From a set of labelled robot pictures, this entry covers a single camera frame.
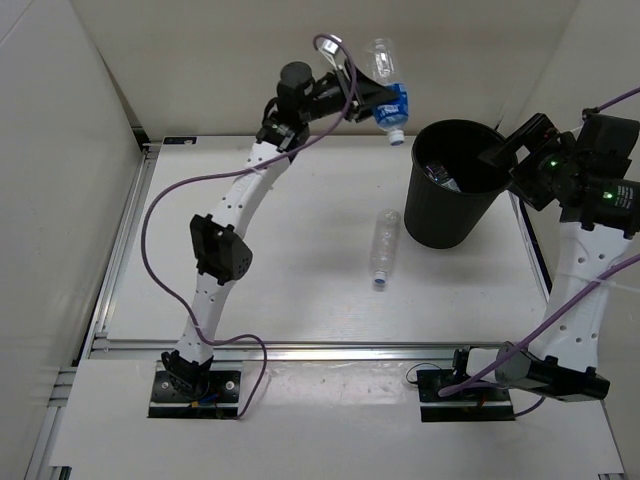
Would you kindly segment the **blue label plastic bottle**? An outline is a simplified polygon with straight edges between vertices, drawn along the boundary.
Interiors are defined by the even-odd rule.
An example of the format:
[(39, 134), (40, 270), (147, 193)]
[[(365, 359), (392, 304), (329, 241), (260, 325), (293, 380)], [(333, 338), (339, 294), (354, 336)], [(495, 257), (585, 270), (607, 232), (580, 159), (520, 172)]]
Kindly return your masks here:
[(404, 128), (409, 120), (408, 92), (403, 81), (393, 41), (372, 40), (364, 47), (365, 74), (384, 89), (385, 100), (376, 100), (372, 108), (376, 125), (386, 134), (391, 146), (405, 141)]

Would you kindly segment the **orange label plastic bottle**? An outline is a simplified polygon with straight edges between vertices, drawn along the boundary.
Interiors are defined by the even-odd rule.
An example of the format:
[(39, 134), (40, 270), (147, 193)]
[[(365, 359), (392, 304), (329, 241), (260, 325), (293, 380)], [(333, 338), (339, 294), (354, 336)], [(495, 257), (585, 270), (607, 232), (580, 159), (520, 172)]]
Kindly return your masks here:
[(453, 176), (445, 168), (444, 164), (439, 160), (432, 160), (424, 166), (427, 176), (436, 184), (443, 188), (447, 188), (454, 192), (461, 192), (459, 185)]

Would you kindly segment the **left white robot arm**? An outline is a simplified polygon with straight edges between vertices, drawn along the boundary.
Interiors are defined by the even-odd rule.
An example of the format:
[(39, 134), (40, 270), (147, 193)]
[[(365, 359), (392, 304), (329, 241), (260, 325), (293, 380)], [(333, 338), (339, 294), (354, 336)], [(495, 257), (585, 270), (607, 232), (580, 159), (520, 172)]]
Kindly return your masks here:
[(363, 121), (376, 114), (380, 106), (400, 97), (396, 73), (389, 62), (373, 60), (367, 73), (355, 75), (349, 74), (349, 67), (344, 63), (314, 79), (311, 67), (304, 62), (285, 65), (250, 150), (248, 173), (233, 181), (212, 212), (196, 215), (190, 222), (197, 270), (190, 323), (175, 349), (161, 356), (172, 386), (188, 400), (208, 394), (213, 338), (222, 310), (253, 258), (244, 241), (249, 222), (269, 189), (295, 159), (296, 148), (308, 139), (310, 122), (345, 106), (351, 80), (356, 82), (356, 96), (347, 112), (350, 121)]

